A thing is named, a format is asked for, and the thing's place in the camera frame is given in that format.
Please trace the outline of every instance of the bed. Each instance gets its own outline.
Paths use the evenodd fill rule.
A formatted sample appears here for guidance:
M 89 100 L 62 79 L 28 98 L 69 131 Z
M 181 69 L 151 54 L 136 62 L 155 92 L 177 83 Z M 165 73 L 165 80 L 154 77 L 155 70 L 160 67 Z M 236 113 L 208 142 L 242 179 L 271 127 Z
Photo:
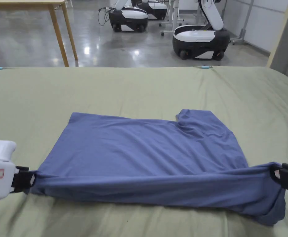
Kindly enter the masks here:
M 0 139 L 15 141 L 13 162 L 31 169 L 47 157 L 73 112 L 175 120 L 183 108 L 211 110 L 234 132 L 249 166 L 288 162 L 288 76 L 268 67 L 0 70 Z M 286 217 L 273 227 L 215 209 L 23 193 L 0 200 L 0 236 L 179 235 L 288 237 L 288 192 Z

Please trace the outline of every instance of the concrete floor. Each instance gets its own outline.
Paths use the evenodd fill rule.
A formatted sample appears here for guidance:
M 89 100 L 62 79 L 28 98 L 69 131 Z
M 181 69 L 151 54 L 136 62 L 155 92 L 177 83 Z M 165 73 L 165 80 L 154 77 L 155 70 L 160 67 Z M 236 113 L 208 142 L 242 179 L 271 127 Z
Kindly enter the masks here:
M 172 35 L 161 37 L 158 21 L 150 21 L 145 33 L 114 33 L 101 27 L 98 9 L 109 0 L 73 0 L 68 8 L 79 67 L 185 67 L 201 65 L 265 66 L 267 56 L 250 45 L 229 45 L 222 61 L 181 60 L 172 49 Z M 70 66 L 74 61 L 64 17 L 56 10 Z M 181 15 L 195 23 L 193 15 Z M 0 11 L 0 66 L 63 67 L 49 12 Z

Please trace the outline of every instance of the cable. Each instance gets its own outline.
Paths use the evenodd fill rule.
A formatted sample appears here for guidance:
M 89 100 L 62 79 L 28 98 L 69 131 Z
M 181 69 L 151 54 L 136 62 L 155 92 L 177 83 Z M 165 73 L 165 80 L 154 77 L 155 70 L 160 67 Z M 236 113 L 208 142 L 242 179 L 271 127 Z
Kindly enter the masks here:
M 103 7 L 103 8 L 100 8 L 100 9 L 99 9 L 99 13 L 98 13 L 98 23 L 99 23 L 100 26 L 104 26 L 105 23 L 109 21 L 109 19 L 110 19 L 110 18 L 109 18 L 110 12 L 112 12 L 112 11 L 115 10 L 115 8 L 110 8 L 109 11 L 105 12 L 105 14 L 104 14 L 104 24 L 101 25 L 101 24 L 100 24 L 100 20 L 99 20 L 99 15 L 100 15 L 100 12 L 101 12 L 102 9 L 107 9 L 107 8 L 106 8 L 106 7 Z

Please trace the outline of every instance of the white wall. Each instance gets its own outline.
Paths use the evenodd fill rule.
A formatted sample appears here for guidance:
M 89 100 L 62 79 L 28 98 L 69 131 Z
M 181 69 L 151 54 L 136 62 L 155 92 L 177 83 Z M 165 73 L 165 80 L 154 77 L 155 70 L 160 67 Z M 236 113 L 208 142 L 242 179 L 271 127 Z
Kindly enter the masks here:
M 227 0 L 224 26 L 239 35 L 244 26 L 250 0 Z M 245 40 L 266 51 L 271 51 L 283 24 L 288 0 L 254 0 L 248 21 Z

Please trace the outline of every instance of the wooden table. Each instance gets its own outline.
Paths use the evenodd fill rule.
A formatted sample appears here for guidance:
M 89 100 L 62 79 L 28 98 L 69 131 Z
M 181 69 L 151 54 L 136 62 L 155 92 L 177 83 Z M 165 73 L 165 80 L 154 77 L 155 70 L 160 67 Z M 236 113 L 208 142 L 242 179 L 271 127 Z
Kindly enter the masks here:
M 70 39 L 70 43 L 72 44 L 73 52 L 74 52 L 74 57 L 75 60 L 78 61 L 77 57 L 77 52 L 75 48 L 75 43 L 74 43 L 74 38 L 72 34 L 72 29 L 70 27 L 69 23 L 69 18 L 68 18 L 68 13 L 67 13 L 67 8 L 66 8 L 66 3 L 65 0 L 0 0 L 0 10 L 3 11 L 19 11 L 19 10 L 37 10 L 37 11 L 42 11 L 42 10 L 49 10 L 49 13 L 51 14 L 56 38 L 58 41 L 58 45 L 60 47 L 63 61 L 65 64 L 65 67 L 69 67 L 67 56 L 66 56 L 66 51 L 64 48 L 64 43 L 63 39 L 61 36 L 61 31 L 57 23 L 57 18 L 54 10 L 55 5 L 61 5 L 63 14 L 65 17 L 65 22 L 68 30 L 68 35 Z

